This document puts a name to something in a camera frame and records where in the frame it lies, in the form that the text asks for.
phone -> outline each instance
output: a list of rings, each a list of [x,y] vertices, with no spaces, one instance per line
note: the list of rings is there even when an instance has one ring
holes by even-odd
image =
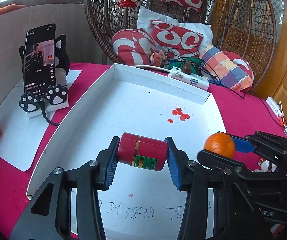
[[[54,41],[56,24],[48,24],[27,32],[23,63],[24,92],[40,98],[49,86],[56,85]]]

person on phone screen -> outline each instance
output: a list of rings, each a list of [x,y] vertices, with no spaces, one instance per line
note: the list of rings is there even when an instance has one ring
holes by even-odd
[[[34,46],[34,54],[32,55],[31,60],[32,60],[34,69],[37,70],[43,66],[43,57],[42,57],[42,52],[40,51],[39,44],[36,44]]]

pink tablecloth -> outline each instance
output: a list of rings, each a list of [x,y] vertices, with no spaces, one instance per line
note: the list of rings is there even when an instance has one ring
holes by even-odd
[[[70,69],[82,70],[82,72],[69,90],[70,107],[57,110],[52,121],[61,122],[82,94],[108,68],[107,65],[71,63]],[[267,109],[258,98],[246,95],[245,99],[241,99],[233,92],[214,85],[210,86],[209,92],[215,97],[227,133],[244,137],[260,130],[285,136],[282,128],[272,120]],[[0,158],[0,231],[7,238],[9,238],[16,221],[29,201],[26,198],[29,179],[43,149],[55,130],[56,127],[48,126],[32,166],[26,172],[16,169]],[[251,170],[259,167],[257,166],[259,157],[253,153],[237,153],[235,159],[246,163],[246,166]]]

green label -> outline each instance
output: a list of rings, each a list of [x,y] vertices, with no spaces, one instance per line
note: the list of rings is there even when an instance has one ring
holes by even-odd
[[[154,170],[157,165],[158,159],[148,158],[145,156],[136,155],[135,167],[147,170]]]

white power strip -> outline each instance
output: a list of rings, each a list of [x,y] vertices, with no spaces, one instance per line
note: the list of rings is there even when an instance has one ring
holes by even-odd
[[[284,113],[282,112],[282,109],[278,106],[278,104],[275,102],[275,100],[272,97],[267,97],[266,103],[269,105],[271,110],[274,112],[276,117],[279,119],[279,117],[283,117]]]

